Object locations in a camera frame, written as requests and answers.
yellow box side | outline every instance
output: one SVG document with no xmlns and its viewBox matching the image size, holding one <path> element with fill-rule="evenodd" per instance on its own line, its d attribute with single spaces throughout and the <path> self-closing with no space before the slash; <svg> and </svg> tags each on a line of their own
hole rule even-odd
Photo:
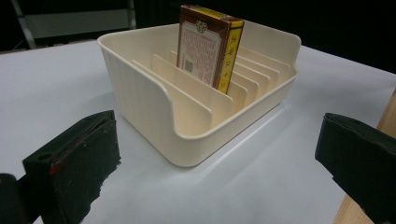
<svg viewBox="0 0 396 224">
<path fill-rule="evenodd" d="M 200 12 L 202 14 L 205 14 L 206 16 L 210 16 L 210 17 L 213 17 L 213 18 L 218 19 L 218 20 L 229 16 L 229 15 L 226 15 L 224 13 L 217 12 L 215 10 L 212 10 L 212 9 L 209 9 L 209 8 L 206 8 L 206 7 L 193 7 L 193 8 L 191 8 L 191 10 L 196 11 L 196 12 Z"/>
<path fill-rule="evenodd" d="M 231 28 L 236 28 L 236 27 L 240 27 L 244 25 L 244 21 L 240 20 L 240 21 L 233 21 L 231 22 Z"/>
<path fill-rule="evenodd" d="M 227 93 L 231 75 L 233 73 L 233 64 L 236 58 L 236 52 L 238 51 L 239 41 L 241 39 L 243 27 L 230 30 L 230 34 L 227 40 L 227 48 L 225 50 L 224 62 L 221 68 L 218 90 Z"/>
</svg>

white tabletop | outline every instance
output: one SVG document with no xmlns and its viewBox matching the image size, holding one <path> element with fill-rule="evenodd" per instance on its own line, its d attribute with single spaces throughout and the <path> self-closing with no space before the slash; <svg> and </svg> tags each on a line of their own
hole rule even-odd
<svg viewBox="0 0 396 224">
<path fill-rule="evenodd" d="M 396 75 L 304 46 L 297 68 L 281 105 L 200 165 L 180 168 L 120 115 L 95 41 L 0 55 L 0 173 L 21 178 L 24 158 L 112 109 L 121 165 L 83 223 L 332 223 L 345 193 L 315 160 L 322 118 L 375 127 Z"/>
</svg>

cream plastic bin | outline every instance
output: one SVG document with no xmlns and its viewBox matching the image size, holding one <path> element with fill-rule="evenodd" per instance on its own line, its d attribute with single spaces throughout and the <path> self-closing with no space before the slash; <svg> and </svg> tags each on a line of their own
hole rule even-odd
<svg viewBox="0 0 396 224">
<path fill-rule="evenodd" d="M 178 24 L 97 40 L 121 114 L 166 159 L 188 167 L 283 101 L 301 40 L 246 21 L 227 95 L 176 67 L 177 41 Z"/>
</svg>

printed label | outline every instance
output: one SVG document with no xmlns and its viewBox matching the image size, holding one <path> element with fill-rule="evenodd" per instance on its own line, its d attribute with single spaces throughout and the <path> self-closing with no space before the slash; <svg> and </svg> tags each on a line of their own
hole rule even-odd
<svg viewBox="0 0 396 224">
<path fill-rule="evenodd" d="M 221 38 L 198 22 L 181 25 L 180 68 L 212 86 L 219 57 Z"/>
</svg>

wooden surface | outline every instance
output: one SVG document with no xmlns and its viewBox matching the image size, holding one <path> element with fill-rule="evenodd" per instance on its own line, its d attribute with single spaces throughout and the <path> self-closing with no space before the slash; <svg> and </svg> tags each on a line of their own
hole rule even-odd
<svg viewBox="0 0 396 224">
<path fill-rule="evenodd" d="M 396 138 L 396 89 L 390 97 L 387 108 L 377 127 L 379 131 Z M 348 195 L 344 198 L 334 219 L 334 224 L 373 224 L 361 207 Z"/>
</svg>

